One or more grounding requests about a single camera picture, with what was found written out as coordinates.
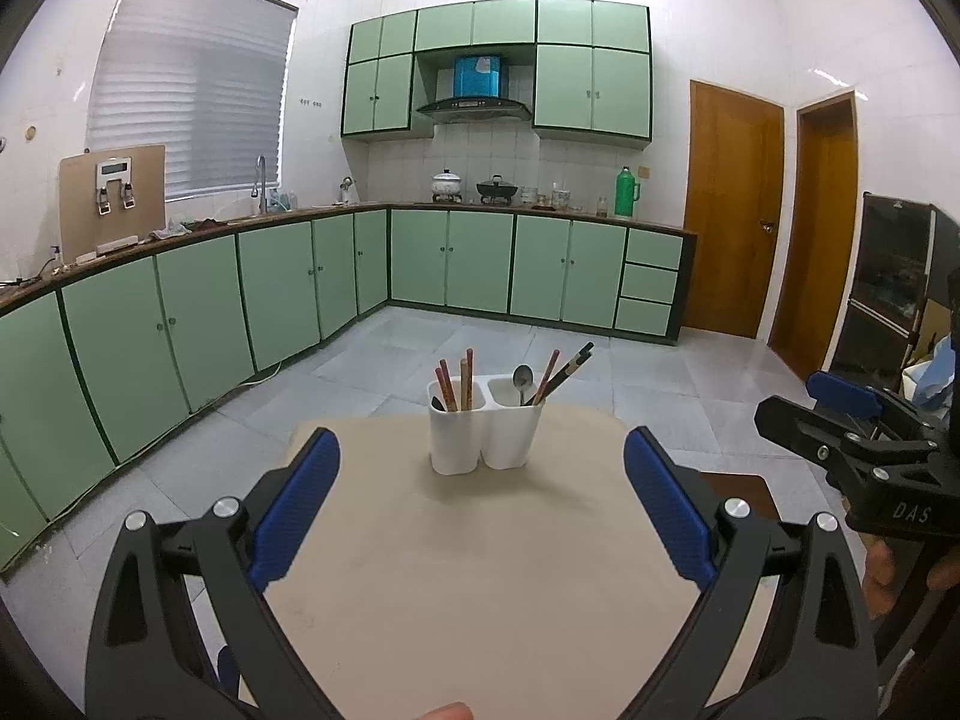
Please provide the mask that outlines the person's right hand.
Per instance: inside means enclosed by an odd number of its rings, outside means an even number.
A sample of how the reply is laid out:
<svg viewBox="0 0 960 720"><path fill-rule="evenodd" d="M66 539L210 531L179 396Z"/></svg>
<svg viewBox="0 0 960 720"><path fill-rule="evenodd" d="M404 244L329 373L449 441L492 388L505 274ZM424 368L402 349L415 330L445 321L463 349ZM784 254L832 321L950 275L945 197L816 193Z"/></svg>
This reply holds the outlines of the person's right hand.
<svg viewBox="0 0 960 720"><path fill-rule="evenodd" d="M867 536L866 564L862 577L862 593L866 600L867 614L871 621L887 616L898 598L895 588L896 561L892 548L878 536ZM960 551L950 550L929 571L928 590L942 593L960 583Z"/></svg>

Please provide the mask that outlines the person's left hand fingertip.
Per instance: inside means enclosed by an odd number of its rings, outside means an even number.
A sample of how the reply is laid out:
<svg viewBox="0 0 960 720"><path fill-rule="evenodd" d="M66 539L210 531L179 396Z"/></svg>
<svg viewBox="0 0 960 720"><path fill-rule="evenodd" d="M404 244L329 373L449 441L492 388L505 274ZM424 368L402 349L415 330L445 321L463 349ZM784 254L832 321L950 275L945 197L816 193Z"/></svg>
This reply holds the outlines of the person's left hand fingertip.
<svg viewBox="0 0 960 720"><path fill-rule="evenodd" d="M473 712L464 702L451 702L447 706L436 707L423 713L416 720L473 720Z"/></svg>

